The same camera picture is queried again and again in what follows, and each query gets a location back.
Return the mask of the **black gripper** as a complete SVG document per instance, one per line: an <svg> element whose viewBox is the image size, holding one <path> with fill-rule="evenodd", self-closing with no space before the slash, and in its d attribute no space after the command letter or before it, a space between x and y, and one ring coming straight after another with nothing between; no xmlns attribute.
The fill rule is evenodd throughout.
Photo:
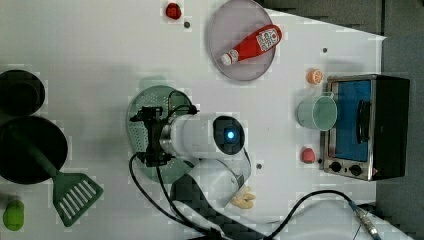
<svg viewBox="0 0 424 240"><path fill-rule="evenodd" d="M158 120L163 113L162 107L143 106L130 118L131 122L144 122L148 131L148 145L146 152L137 152L136 157L147 167L159 167L166 165L173 156L165 153L160 144L164 120Z"/></svg>

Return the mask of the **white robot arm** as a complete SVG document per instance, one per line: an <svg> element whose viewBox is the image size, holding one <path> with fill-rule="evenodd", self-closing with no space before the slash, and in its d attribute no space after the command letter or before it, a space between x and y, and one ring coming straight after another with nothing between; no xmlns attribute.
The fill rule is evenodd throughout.
<svg viewBox="0 0 424 240"><path fill-rule="evenodd" d="M264 240L264 227L225 210L252 173L240 121L228 114L200 113L193 105L143 106L129 115L128 134L141 142L132 160L161 186L175 218L210 240Z"/></svg>

